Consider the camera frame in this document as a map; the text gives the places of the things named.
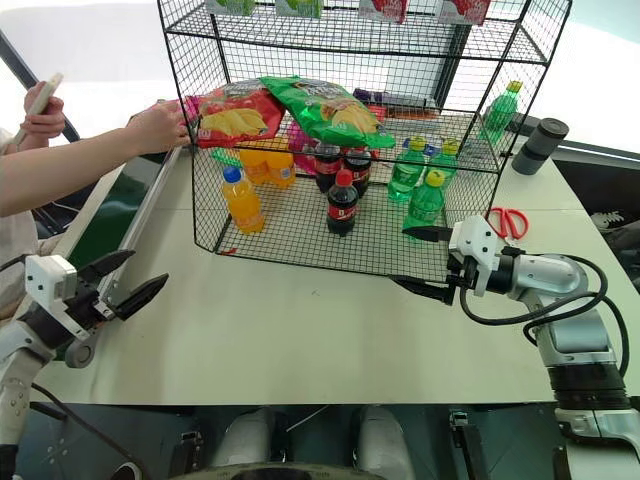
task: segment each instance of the plastic bottle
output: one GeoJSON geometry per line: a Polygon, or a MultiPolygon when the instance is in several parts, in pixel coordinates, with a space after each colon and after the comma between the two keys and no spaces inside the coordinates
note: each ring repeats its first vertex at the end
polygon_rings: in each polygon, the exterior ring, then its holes
{"type": "Polygon", "coordinates": [[[340,147],[320,142],[316,145],[316,184],[322,193],[336,183],[336,173],[342,167],[340,147]]]}
{"type": "Polygon", "coordinates": [[[225,167],[222,195],[227,200],[229,213],[242,233],[262,231],[264,215],[260,210],[260,198],[253,185],[242,176],[237,167],[225,167]]]}
{"type": "Polygon", "coordinates": [[[349,150],[348,156],[344,158],[344,168],[351,172],[353,176],[353,186],[358,191],[358,196],[362,198],[369,188],[369,175],[371,173],[371,153],[360,148],[349,150]]]}
{"type": "Polygon", "coordinates": [[[483,117],[483,130],[491,145],[495,145],[502,138],[504,129],[507,128],[511,118],[518,110],[520,88],[522,88],[522,82],[516,80],[509,82],[507,90],[496,98],[487,109],[483,117]]]}
{"type": "Polygon", "coordinates": [[[405,202],[420,179],[425,166],[423,153],[427,142],[423,137],[411,137],[409,148],[402,152],[396,160],[408,163],[396,163],[391,173],[391,181],[387,187],[389,198],[397,202],[405,202]]]}
{"type": "Polygon", "coordinates": [[[460,148],[460,143],[454,138],[449,138],[442,143],[442,150],[440,153],[432,157],[429,161],[430,165],[435,165],[430,166],[427,169],[427,175],[429,175],[429,172],[433,170],[439,170],[444,175],[444,183],[442,185],[443,192],[449,188],[449,185],[451,185],[451,182],[453,181],[453,177],[456,176],[456,172],[458,171],[458,159],[456,158],[458,148],[460,148]]]}
{"type": "Polygon", "coordinates": [[[277,150],[263,152],[269,167],[269,180],[279,188],[290,187],[296,181],[296,169],[288,141],[283,137],[275,137],[269,140],[269,148],[277,150]]]}
{"type": "Polygon", "coordinates": [[[358,191],[352,182],[349,170],[339,170],[336,174],[336,184],[327,193],[327,227],[331,233],[337,233],[341,237],[353,230],[356,223],[358,191]]]}
{"type": "Polygon", "coordinates": [[[262,185],[269,179],[269,167],[263,150],[238,150],[244,173],[254,185],[262,185]]]}
{"type": "Polygon", "coordinates": [[[409,201],[409,214],[402,228],[427,227],[433,225],[444,207],[442,185],[445,175],[440,170],[427,173],[424,184],[413,191],[409,201]]]}

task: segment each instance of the white table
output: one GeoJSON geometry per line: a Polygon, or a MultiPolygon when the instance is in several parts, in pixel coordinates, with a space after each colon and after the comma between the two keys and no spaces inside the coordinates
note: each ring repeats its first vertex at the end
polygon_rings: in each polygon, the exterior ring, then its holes
{"type": "MultiPolygon", "coordinates": [[[[361,274],[227,258],[195,246],[188,160],[176,165],[125,275],[166,287],[126,323],[105,327],[93,363],[45,368],[37,382],[67,402],[149,405],[485,403],[553,399],[520,326],[484,327],[456,303],[413,295],[361,274]]],[[[531,252],[589,258],[632,339],[626,381],[640,395],[640,298],[580,202],[547,162],[533,177],[507,167],[495,205],[526,212],[531,252]]],[[[487,294],[485,316],[523,313],[487,294]]],[[[602,307],[619,351],[618,332],[602,307]]]]}

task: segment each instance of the metal wire shelf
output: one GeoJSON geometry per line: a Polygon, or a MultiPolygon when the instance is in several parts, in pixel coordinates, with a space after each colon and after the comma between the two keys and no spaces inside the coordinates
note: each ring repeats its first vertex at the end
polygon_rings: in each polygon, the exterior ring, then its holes
{"type": "Polygon", "coordinates": [[[469,30],[468,37],[454,35],[454,27],[438,23],[432,11],[410,11],[397,25],[364,19],[357,8],[343,6],[325,7],[320,19],[278,17],[269,4],[258,5],[248,17],[218,16],[215,23],[203,4],[166,28],[176,35],[317,52],[548,63],[533,36],[514,20],[487,19],[482,28],[469,30]]]}
{"type": "MultiPolygon", "coordinates": [[[[421,135],[429,143],[445,138],[461,142],[439,225],[485,214],[520,124],[489,144],[482,135],[483,114],[512,80],[522,83],[518,111],[528,114],[571,0],[493,0],[482,26],[441,24],[438,5],[439,0],[410,0],[406,21],[396,25],[360,17],[358,0],[324,0],[320,19],[278,17],[273,3],[259,2],[250,16],[229,16],[209,15],[204,0],[158,0],[183,106],[185,96],[207,94],[225,83],[290,75],[338,83],[347,91],[360,88],[424,100],[420,104],[427,105],[381,105],[387,107],[383,126],[396,147],[379,150],[356,226],[345,237],[329,233],[326,198],[313,177],[301,171],[287,190],[257,187],[265,228],[258,234],[240,233],[221,194],[224,164],[212,150],[195,148],[195,243],[221,255],[444,282],[446,245],[404,235],[407,204],[387,198],[386,184],[404,139],[421,135]]],[[[279,136],[286,135],[292,121],[286,114],[279,136]]],[[[195,128],[191,134],[196,137],[195,128]]],[[[269,141],[259,147],[278,148],[269,141]]]]}

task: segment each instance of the green chip bag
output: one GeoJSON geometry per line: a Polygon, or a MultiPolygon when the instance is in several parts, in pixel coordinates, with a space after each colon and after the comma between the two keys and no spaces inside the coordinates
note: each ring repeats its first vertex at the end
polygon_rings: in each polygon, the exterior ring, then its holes
{"type": "Polygon", "coordinates": [[[298,76],[260,80],[311,137],[344,147],[396,144],[375,115],[340,85],[298,76]]]}

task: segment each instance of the red chip bag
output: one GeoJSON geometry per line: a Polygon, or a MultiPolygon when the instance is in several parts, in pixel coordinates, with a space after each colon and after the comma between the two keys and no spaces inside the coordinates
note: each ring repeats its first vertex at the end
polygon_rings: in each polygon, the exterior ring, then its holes
{"type": "Polygon", "coordinates": [[[246,140],[275,137],[284,107],[260,80],[229,83],[198,97],[198,146],[233,147],[246,140]]]}

